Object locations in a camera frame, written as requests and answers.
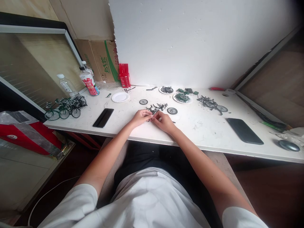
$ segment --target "water bottle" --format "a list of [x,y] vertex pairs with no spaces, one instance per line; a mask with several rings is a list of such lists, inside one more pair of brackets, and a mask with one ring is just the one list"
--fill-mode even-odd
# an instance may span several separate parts
[[89,72],[85,71],[85,68],[83,66],[79,67],[79,69],[81,70],[79,76],[83,81],[83,83],[85,84],[85,86],[88,88],[90,95],[92,97],[98,96],[100,92],[95,84],[93,76]]
[[60,79],[60,85],[67,91],[71,98],[79,96],[79,93],[76,91],[73,83],[64,77],[63,74],[58,74],[57,77]]
[[89,73],[93,76],[93,79],[94,79],[94,81],[95,81],[95,84],[97,85],[97,88],[100,89],[100,84],[97,83],[96,78],[94,77],[94,73],[93,73],[92,68],[90,68],[90,67],[86,64],[86,61],[82,61],[82,64],[83,64],[83,67],[85,68],[85,71],[89,72]]

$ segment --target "hand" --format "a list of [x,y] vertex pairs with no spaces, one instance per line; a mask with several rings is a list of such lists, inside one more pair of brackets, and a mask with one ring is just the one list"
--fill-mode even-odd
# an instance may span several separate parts
[[132,125],[133,128],[138,127],[139,125],[143,124],[145,121],[148,121],[153,117],[153,113],[150,111],[143,109],[143,110],[138,110],[133,119],[129,122],[129,124]]
[[172,134],[173,131],[177,129],[177,127],[172,122],[170,116],[161,111],[157,111],[151,119],[160,129],[168,134]]

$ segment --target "white plate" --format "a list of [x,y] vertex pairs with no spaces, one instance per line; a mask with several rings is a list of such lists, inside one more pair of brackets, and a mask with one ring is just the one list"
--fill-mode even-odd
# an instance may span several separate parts
[[177,95],[177,93],[173,95],[173,99],[174,99],[176,102],[178,102],[178,103],[181,103],[181,104],[191,104],[191,103],[193,102],[193,98],[192,98],[191,96],[189,96],[189,95],[188,95],[188,97],[190,98],[190,100],[188,100],[186,103],[181,102],[181,101],[178,101],[178,100],[175,98],[176,95]]
[[161,88],[162,88],[162,86],[161,86],[161,87],[159,87],[159,91],[160,91],[161,93],[163,93],[163,94],[173,94],[173,93],[174,93],[174,90],[173,90],[173,92],[172,92],[172,93],[164,93],[163,91],[161,91]]
[[115,103],[122,103],[129,99],[130,95],[126,92],[119,92],[112,96],[112,101]]

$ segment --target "white desk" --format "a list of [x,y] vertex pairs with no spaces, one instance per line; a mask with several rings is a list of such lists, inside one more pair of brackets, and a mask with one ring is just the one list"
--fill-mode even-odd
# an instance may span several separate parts
[[[168,103],[168,108],[174,107],[178,110],[176,115],[170,114],[172,121],[175,121],[176,126],[201,150],[304,163],[304,152],[287,151],[277,146],[276,142],[280,138],[275,135],[276,131],[261,124],[261,119],[258,115],[237,95],[224,97],[222,96],[222,91],[193,88],[193,91],[199,92],[199,96],[210,97],[219,105],[228,108],[228,112],[220,116],[217,110],[211,111],[209,108],[202,107],[196,100],[197,96],[195,95],[191,95],[194,99],[192,104],[181,104],[173,100],[172,95],[160,93],[158,88],[153,91],[146,91],[146,89],[150,88],[152,86],[136,86],[135,89],[129,91],[129,100],[123,103],[114,103],[111,100],[112,95],[117,92],[123,92],[123,88],[101,90],[100,95],[97,97],[89,96],[88,91],[86,91],[82,95],[86,98],[88,106],[81,108],[81,116],[79,118],[75,119],[70,116],[65,120],[48,120],[44,124],[52,129],[114,137],[132,119],[137,110],[145,109],[145,107],[150,107],[152,104],[156,105],[156,103]],[[109,93],[112,93],[112,95],[110,98],[106,98]],[[148,104],[141,105],[139,103],[141,99],[148,100]],[[114,109],[108,123],[104,128],[92,127],[104,108]],[[241,141],[227,123],[226,118],[229,117],[244,120],[261,138],[264,145],[248,144]],[[161,131],[152,122],[146,122],[134,129],[129,139],[177,146],[169,135]]]

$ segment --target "bottle cap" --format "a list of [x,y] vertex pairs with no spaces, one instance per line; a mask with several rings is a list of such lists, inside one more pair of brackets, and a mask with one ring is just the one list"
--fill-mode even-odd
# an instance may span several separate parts
[[58,77],[59,79],[61,79],[61,78],[64,78],[64,75],[63,75],[63,74],[58,74],[57,77]]

